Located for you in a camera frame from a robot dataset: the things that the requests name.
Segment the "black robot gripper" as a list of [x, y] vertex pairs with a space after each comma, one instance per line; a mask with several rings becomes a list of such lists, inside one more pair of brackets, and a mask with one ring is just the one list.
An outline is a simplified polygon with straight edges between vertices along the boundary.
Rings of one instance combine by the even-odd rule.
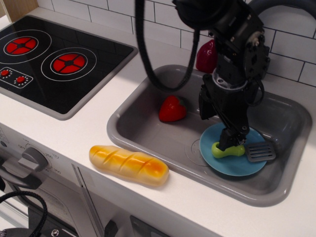
[[202, 120], [217, 115], [225, 128], [220, 135], [218, 148], [222, 151], [245, 143], [249, 133], [247, 109], [258, 104], [255, 101], [258, 83], [246, 83], [240, 90], [228, 90], [215, 83], [210, 74], [202, 77], [199, 93], [199, 115]]

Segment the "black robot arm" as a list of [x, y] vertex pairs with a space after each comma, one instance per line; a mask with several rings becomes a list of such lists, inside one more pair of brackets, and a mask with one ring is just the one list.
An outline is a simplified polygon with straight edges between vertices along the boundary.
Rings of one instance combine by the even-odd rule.
[[224, 124], [218, 148], [244, 144], [249, 133], [247, 109], [261, 103], [262, 79], [270, 60], [263, 23], [241, 0], [177, 0], [180, 19], [194, 30], [208, 30], [218, 59], [203, 76], [199, 94], [202, 119], [218, 116]]

